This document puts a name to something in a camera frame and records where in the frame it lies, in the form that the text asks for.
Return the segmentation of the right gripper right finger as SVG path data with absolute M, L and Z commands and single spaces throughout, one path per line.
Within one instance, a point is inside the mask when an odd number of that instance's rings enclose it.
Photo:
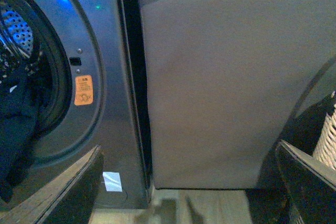
M 335 170 L 286 141 L 276 148 L 279 171 L 304 223 L 335 223 Z

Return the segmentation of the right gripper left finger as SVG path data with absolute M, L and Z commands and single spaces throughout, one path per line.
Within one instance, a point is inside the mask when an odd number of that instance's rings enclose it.
M 1 217 L 1 223 L 89 223 L 104 155 L 97 145 L 47 185 Z

